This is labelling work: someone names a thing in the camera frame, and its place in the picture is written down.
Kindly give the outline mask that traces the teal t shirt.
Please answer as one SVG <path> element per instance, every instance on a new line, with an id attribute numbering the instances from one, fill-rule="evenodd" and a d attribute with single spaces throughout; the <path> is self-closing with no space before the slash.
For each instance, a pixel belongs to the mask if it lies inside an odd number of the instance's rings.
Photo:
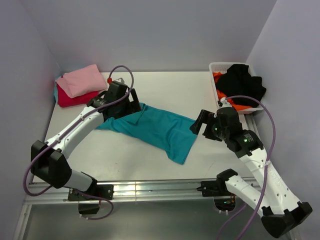
<path id="1" fill-rule="evenodd" d="M 196 141 L 188 118 L 163 109 L 140 104 L 141 111 L 115 119 L 107 119 L 97 130 L 113 131 L 139 139 L 166 152 L 173 162 L 183 165 Z"/>

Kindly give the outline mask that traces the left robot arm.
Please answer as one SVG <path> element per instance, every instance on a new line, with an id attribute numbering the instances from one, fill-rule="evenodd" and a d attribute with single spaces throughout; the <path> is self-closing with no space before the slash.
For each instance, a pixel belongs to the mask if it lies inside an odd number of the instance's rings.
<path id="1" fill-rule="evenodd" d="M 45 142 L 38 140 L 32 145 L 31 173 L 56 189 L 72 188 L 79 190 L 86 200 L 95 198 L 96 179 L 71 169 L 68 158 L 82 140 L 106 120 L 120 119 L 141 109 L 134 88 L 112 81 L 108 90 L 92 98 L 68 126 Z"/>

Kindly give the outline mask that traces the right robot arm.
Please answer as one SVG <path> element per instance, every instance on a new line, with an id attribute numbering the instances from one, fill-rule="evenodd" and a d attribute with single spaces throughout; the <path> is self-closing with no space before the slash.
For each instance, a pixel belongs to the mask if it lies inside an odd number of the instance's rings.
<path id="1" fill-rule="evenodd" d="M 261 187 L 261 191 L 256 190 L 229 168 L 219 173 L 215 180 L 200 183 L 197 190 L 203 197 L 239 197 L 252 209 L 258 209 L 262 225 L 274 238 L 288 233 L 312 213 L 311 205 L 298 199 L 267 159 L 267 151 L 256 133 L 243 129 L 233 107 L 221 107 L 216 113 L 201 110 L 190 127 L 191 132 L 198 135 L 203 124 L 206 125 L 203 136 L 224 142 Z"/>

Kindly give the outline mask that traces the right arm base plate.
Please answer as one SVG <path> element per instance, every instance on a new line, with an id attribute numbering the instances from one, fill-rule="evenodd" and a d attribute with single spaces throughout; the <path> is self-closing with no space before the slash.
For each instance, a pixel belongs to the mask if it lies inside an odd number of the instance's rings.
<path id="1" fill-rule="evenodd" d="M 227 190 L 225 183 L 220 180 L 201 181 L 196 190 L 201 192 L 203 197 L 230 197 L 234 195 Z"/>

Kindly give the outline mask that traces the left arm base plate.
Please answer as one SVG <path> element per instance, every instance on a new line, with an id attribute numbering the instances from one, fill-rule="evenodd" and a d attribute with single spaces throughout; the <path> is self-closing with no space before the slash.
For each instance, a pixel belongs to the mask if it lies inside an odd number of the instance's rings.
<path id="1" fill-rule="evenodd" d="M 112 200 L 114 193 L 114 185 L 113 184 L 98 184 L 91 189 L 84 192 L 86 195 L 90 195 L 91 197 L 82 195 L 78 193 L 76 190 L 72 190 L 69 192 L 67 200 L 70 202 L 78 202 L 78 201 L 94 201 L 97 200 L 97 197 Z"/>

